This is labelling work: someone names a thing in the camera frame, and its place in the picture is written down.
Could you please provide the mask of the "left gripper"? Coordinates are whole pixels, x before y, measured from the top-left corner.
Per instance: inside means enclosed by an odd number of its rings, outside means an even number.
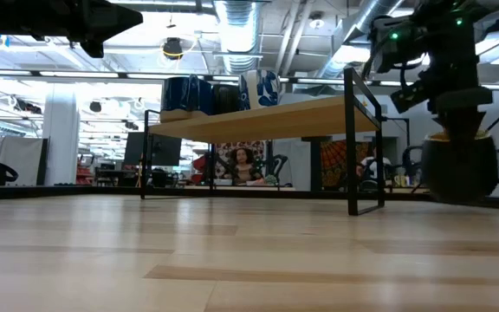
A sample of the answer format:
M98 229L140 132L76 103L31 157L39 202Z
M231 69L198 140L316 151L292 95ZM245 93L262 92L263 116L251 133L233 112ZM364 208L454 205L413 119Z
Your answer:
M108 0L28 0L28 33L36 40L45 36L65 36L78 42L93 58L102 58L103 42L143 23L143 16ZM96 17L106 13L116 20L95 31Z

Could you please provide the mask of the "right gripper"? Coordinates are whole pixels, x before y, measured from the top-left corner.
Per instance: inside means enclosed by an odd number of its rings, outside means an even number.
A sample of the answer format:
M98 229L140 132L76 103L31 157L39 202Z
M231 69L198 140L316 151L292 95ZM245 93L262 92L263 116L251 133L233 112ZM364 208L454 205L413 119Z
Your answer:
M440 111L438 123L444 133L460 134L461 117L455 109L473 107L463 113L463 134L477 135L485 112L475 107L492 103L493 94L479 84L475 44L432 51L430 58L430 66L424 72L424 91L430 106Z

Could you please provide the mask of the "navy blue mug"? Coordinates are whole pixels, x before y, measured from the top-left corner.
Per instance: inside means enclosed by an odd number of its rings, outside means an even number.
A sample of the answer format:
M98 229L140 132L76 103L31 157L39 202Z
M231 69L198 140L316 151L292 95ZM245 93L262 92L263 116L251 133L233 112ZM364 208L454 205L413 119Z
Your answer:
M209 82L196 75L172 77L163 83L160 122L213 115L214 95Z

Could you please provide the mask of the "white mug with blue flowers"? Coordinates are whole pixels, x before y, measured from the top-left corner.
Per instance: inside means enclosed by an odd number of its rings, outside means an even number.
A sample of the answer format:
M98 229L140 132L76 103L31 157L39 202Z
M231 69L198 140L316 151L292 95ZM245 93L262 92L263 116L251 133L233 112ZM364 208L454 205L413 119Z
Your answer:
M238 89L239 110L244 111L277 106L282 87L276 72L255 69L239 75Z

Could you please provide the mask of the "black hanging ceiling device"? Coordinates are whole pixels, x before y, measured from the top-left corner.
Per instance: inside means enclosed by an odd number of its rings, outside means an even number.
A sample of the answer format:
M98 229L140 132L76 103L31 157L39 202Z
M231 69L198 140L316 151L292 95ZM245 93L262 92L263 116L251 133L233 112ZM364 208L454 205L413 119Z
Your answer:
M162 53L169 60L180 60L184 54L181 39L178 37L167 37L162 47Z

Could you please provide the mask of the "person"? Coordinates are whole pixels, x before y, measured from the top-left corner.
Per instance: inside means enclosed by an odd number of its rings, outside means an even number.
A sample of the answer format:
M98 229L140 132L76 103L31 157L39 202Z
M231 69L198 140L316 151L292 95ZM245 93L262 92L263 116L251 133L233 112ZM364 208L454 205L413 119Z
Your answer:
M230 172L224 176L227 179L232 179L235 185L242 185L263 178L263 175L256 167L254 154L248 148L237 148L231 152Z
M377 150L373 149L373 155L365 157L356 167L357 175L362 178L366 175L369 179L378 178Z

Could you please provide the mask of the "white column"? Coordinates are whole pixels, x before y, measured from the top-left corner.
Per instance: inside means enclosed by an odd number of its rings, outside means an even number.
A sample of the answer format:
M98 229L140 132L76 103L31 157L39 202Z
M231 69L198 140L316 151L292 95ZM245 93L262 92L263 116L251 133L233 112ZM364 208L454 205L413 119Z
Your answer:
M49 140L45 185L75 182L79 118L74 93L48 94L42 123L42 137Z

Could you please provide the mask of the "orange patterned tapestry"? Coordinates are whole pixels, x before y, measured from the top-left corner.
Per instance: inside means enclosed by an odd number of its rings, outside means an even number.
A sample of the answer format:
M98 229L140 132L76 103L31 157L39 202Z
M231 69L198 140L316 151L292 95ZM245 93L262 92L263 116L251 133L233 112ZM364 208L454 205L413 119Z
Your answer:
M338 190L346 186L347 141L321 142L321 179L326 190Z

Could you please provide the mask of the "black rounded object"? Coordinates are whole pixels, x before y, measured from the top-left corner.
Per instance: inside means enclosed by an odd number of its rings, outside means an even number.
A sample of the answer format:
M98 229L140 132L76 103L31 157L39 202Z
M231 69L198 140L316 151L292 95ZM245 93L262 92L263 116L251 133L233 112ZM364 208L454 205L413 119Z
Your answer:
M213 113L228 114L239 110L239 89L238 86L227 84L215 84L213 92Z

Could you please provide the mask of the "round ceiling lamp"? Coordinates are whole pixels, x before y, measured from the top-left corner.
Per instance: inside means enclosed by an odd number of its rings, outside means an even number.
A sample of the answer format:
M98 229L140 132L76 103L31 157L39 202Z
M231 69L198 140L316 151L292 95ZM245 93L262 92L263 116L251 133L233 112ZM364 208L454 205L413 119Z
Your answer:
M312 11L309 15L309 27L312 29L320 29L324 26L324 12L320 10Z

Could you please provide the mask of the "red patterned tapestry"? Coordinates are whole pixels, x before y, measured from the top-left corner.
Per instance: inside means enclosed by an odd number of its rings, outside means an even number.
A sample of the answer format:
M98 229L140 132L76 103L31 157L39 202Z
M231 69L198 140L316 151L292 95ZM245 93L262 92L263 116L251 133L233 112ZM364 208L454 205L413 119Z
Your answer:
M264 160L264 143L262 141L246 141L235 143L223 143L217 146L216 175L220 179L226 179L225 174L230 172L230 154L237 148L248 148L254 154L256 167L262 174Z

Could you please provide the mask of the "wooden shelf with black legs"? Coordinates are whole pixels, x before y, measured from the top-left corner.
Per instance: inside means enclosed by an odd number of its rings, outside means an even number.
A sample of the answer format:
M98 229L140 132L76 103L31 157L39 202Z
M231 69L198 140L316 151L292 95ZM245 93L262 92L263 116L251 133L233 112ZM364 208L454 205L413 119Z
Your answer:
M144 139L147 140L151 134L159 134L209 143L211 161L214 161L215 147L219 143L312 138L343 133L347 141L347 212L351 216L359 216L376 211L385 206L385 182L378 183L377 204L360 209L355 144L357 133L375 132L377 172L382 174L382 109L354 68L346 68L343 74L342 96L171 121L154 126L149 124L149 113L145 112Z

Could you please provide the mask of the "silver ribbed air duct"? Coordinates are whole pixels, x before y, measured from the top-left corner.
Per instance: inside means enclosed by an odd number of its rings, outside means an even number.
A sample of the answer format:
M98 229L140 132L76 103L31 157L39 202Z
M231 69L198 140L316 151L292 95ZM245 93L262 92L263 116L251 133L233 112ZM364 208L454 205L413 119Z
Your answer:
M231 75L257 68L261 4L247 0L214 0L219 19L224 70Z

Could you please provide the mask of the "silver smooth air duct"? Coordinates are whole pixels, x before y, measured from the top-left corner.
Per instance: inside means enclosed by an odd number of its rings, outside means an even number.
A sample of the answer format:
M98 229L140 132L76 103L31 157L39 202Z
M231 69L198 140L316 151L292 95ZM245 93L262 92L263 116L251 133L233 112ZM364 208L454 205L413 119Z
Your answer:
M404 0L363 0L358 11L340 20L331 35L331 55L318 70L316 78L334 79L354 62L366 62L368 56L350 42L369 33L373 20L389 16Z

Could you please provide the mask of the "black table frame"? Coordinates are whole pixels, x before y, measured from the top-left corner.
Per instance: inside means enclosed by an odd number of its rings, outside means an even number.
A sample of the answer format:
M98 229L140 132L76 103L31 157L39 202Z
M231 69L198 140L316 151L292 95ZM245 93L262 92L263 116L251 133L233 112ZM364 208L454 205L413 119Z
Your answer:
M140 195L135 187L103 187L86 185L58 186L0 186L0 199L41 198L76 195ZM325 199L346 200L344 192L298 192L298 191L251 191L247 188L210 191L209 189L160 188L146 190L146 196L166 197L222 197L222 198L282 198L282 199ZM499 209L499 198L488 197L472 203L473 206Z

